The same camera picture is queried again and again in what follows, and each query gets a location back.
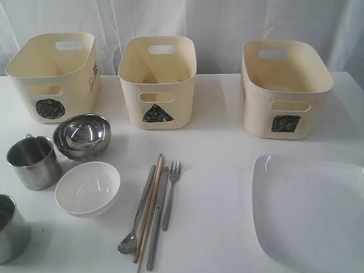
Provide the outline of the steel fork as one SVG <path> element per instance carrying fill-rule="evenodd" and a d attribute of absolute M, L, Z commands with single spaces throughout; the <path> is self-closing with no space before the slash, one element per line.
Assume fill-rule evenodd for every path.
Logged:
<path fill-rule="evenodd" d="M 164 213 L 163 222 L 162 222 L 162 231 L 168 230 L 168 225 L 171 218 L 173 198 L 174 198 L 174 190 L 176 183 L 179 181 L 181 176 L 181 161 L 178 163 L 171 163 L 171 167 L 169 169 L 169 179 L 171 181 L 171 187 L 169 189 L 168 200 L 166 203 L 166 211 Z"/>

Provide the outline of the steel table knife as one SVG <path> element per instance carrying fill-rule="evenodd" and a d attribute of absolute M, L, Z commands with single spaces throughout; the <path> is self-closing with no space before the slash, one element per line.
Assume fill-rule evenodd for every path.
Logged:
<path fill-rule="evenodd" d="M 154 269 L 155 254 L 158 248 L 158 238 L 160 233 L 160 222 L 163 214 L 164 200 L 168 184 L 168 175 L 169 175 L 169 167 L 164 167 L 160 177 L 158 192 L 156 197 L 155 217 L 154 217 L 154 223 L 150 238 L 150 245 L 149 245 L 148 258 L 146 264 L 147 271 L 152 271 Z"/>

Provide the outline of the white ceramic bowl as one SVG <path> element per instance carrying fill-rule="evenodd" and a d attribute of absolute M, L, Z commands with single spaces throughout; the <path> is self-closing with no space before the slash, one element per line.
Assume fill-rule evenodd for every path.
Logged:
<path fill-rule="evenodd" d="M 71 216 L 93 218 L 112 207 L 120 188 L 120 174 L 111 164 L 87 162 L 61 177 L 55 188 L 55 201 Z"/>

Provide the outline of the long steel spoon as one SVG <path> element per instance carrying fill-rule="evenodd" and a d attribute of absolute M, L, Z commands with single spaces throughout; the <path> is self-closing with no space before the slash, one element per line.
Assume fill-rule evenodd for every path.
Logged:
<path fill-rule="evenodd" d="M 142 196 L 139 200 L 137 210 L 135 212 L 131 230 L 128 233 L 128 235 L 119 243 L 119 245 L 117 247 L 117 250 L 120 254 L 125 254 L 125 255 L 132 254 L 132 253 L 134 253 L 134 251 L 137 247 L 136 229 L 137 229 L 138 222 L 139 222 L 139 216 L 140 216 L 142 209 L 145 206 L 147 196 L 148 196 L 148 193 L 151 188 L 152 181 L 153 181 L 153 178 L 155 175 L 155 171 L 156 171 L 156 165 L 152 165 L 150 168 L 149 174 L 148 174 L 146 184 L 144 186 Z"/>

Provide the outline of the steel mug with handle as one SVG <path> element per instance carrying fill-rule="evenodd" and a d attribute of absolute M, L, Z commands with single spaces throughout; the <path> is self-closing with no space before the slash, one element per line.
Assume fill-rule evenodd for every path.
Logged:
<path fill-rule="evenodd" d="M 61 165 L 53 142 L 46 136 L 33 136 L 28 133 L 24 139 L 11 146 L 6 160 L 23 185 L 33 191 L 48 188 L 61 177 Z"/>

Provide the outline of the steel cup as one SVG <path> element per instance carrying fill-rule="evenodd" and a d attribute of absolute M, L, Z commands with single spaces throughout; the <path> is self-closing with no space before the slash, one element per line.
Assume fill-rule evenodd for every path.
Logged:
<path fill-rule="evenodd" d="M 30 225 L 18 210 L 15 200 L 1 194 L 1 264 L 21 255 L 30 239 Z"/>

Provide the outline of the cream bin with triangle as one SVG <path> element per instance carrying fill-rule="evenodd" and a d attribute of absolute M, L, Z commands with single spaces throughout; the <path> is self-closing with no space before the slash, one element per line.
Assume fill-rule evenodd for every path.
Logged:
<path fill-rule="evenodd" d="M 131 40 L 118 75 L 132 124 L 145 130 L 179 129 L 192 116 L 196 51 L 183 36 Z"/>

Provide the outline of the cream bin with square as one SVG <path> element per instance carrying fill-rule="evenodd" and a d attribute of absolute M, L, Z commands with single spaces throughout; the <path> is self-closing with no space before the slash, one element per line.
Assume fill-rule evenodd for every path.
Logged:
<path fill-rule="evenodd" d="M 241 85 L 248 132 L 297 140 L 312 132 L 334 80 L 309 44 L 252 40 L 242 47 Z"/>

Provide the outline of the cream bin with circle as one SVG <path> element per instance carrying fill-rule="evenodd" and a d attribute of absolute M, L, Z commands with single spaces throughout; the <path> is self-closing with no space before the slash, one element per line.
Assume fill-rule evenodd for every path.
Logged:
<path fill-rule="evenodd" d="M 36 36 L 5 72 L 34 121 L 59 123 L 91 113 L 100 85 L 95 38 L 87 32 Z"/>

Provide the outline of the white square plate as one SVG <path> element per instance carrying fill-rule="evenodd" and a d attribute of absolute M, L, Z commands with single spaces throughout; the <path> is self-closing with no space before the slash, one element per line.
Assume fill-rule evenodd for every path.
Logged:
<path fill-rule="evenodd" d="M 363 271 L 363 167 L 259 156 L 252 211 L 262 251 L 298 272 Z"/>

